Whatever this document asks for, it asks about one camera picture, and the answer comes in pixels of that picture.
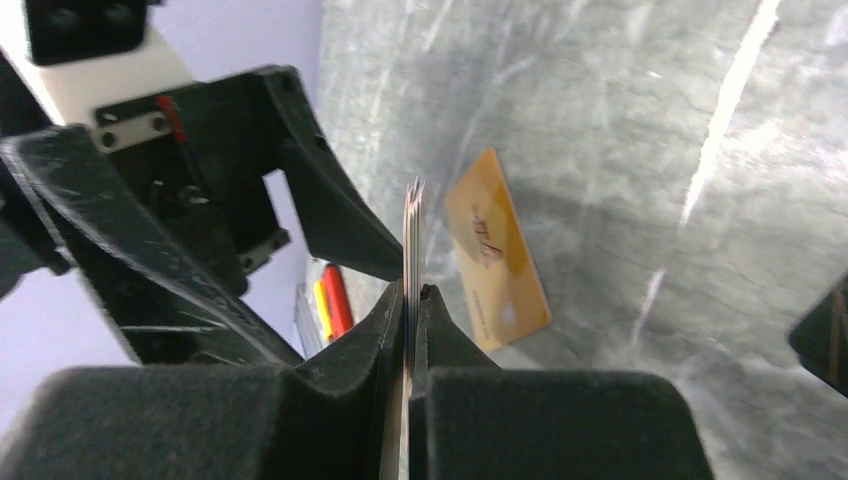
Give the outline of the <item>gold VIP card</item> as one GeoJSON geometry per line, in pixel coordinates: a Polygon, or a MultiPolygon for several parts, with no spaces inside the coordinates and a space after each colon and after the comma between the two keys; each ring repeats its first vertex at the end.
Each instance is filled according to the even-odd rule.
{"type": "Polygon", "coordinates": [[[494,148],[445,195],[444,212],[476,345],[492,352],[550,324],[549,302],[494,148]]]}

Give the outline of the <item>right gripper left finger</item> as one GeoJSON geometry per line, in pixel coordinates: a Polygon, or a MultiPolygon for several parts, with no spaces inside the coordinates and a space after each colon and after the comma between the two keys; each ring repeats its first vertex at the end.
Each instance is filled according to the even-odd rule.
{"type": "Polygon", "coordinates": [[[5,479],[382,479],[397,473],[403,296],[286,365],[72,368],[1,448],[5,479]]]}

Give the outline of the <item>stack of silver cards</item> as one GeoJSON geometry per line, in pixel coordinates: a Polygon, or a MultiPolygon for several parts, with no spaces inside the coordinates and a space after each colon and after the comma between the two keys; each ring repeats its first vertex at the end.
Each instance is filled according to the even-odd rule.
{"type": "Polygon", "coordinates": [[[405,398],[412,394],[415,367],[415,334],[420,300],[421,204],[426,183],[420,178],[407,185],[403,209],[403,290],[405,328],[405,398]]]}

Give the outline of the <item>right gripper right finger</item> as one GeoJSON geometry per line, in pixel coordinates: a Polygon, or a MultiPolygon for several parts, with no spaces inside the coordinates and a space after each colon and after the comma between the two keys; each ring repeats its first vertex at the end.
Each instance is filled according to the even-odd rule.
{"type": "Polygon", "coordinates": [[[413,479],[710,479],[692,411],[647,372],[509,370],[423,287],[409,400],[413,479]]]}

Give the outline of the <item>red leather card holder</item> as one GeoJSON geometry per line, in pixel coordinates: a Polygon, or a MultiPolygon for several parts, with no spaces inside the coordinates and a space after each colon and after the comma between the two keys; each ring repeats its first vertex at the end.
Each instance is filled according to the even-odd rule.
{"type": "Polygon", "coordinates": [[[802,367],[847,396],[847,274],[791,330],[788,343],[802,367]]]}

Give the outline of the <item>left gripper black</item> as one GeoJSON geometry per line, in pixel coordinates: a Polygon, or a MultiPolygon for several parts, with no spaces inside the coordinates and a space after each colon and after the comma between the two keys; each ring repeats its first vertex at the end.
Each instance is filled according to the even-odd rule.
{"type": "Polygon", "coordinates": [[[80,126],[5,138],[1,158],[140,362],[301,361],[242,299],[249,275],[289,239],[265,183],[277,171],[313,256],[400,278],[400,243],[339,163],[296,68],[187,84],[94,115],[126,182],[80,126]]]}

